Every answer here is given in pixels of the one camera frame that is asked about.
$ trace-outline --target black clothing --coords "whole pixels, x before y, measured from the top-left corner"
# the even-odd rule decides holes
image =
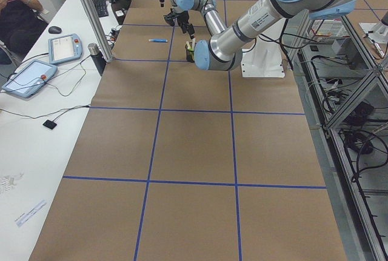
[[[0,40],[11,51],[25,55],[38,40],[45,26],[47,24],[38,19],[28,5],[20,0],[9,0],[0,13]],[[12,38],[20,32],[22,37]]]

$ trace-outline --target metal pole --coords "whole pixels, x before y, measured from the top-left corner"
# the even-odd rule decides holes
[[[89,19],[90,25],[92,26],[93,31],[95,32],[98,44],[101,48],[101,52],[104,55],[106,62],[111,62],[113,60],[112,50],[110,49],[108,41],[106,40],[104,30],[102,29],[101,22],[99,21],[92,0],[81,0],[81,3]]]

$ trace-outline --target black cylinder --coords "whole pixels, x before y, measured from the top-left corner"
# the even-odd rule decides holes
[[[102,53],[101,51],[98,49],[98,46],[96,43],[90,43],[87,48],[89,49],[89,52],[90,52],[90,57],[92,57],[93,59],[93,62],[95,63],[96,65],[96,68],[98,70],[98,73],[99,75],[102,76],[103,72],[104,72],[104,69],[105,69],[105,65],[106,65],[106,61],[105,59],[102,57]]]

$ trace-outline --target person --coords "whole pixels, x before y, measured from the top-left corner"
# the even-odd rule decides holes
[[[38,0],[0,0],[0,40],[10,51],[23,57],[47,26],[36,17],[34,10],[43,11]]]

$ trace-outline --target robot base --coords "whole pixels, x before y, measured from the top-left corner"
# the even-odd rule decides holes
[[[279,38],[283,24],[284,19],[271,26],[264,34],[270,38]],[[244,78],[283,78],[285,73],[279,45],[257,38],[255,48],[243,54],[241,71]]]

